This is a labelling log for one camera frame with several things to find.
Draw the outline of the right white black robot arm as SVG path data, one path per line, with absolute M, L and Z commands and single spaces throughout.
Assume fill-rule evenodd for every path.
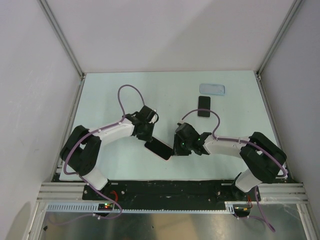
M 179 123 L 174 134 L 174 156 L 226 155 L 242 159 L 247 170 L 233 181 L 232 197 L 238 201 L 259 184 L 272 184 L 277 177 L 287 176 L 287 155 L 261 132 L 245 138 L 219 137 L 210 132 L 199 134 L 193 126 Z

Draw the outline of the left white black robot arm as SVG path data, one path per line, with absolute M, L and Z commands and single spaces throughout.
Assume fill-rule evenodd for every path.
M 78 125 L 71 132 L 59 153 L 65 166 L 82 177 L 93 187 L 93 193 L 99 199 L 107 199 L 111 194 L 109 179 L 99 167 L 102 157 L 100 149 L 119 139 L 134 136 L 138 140 L 150 143 L 155 123 L 159 115 L 155 109 L 144 105 L 140 111 L 125 114 L 119 122 L 90 130 Z

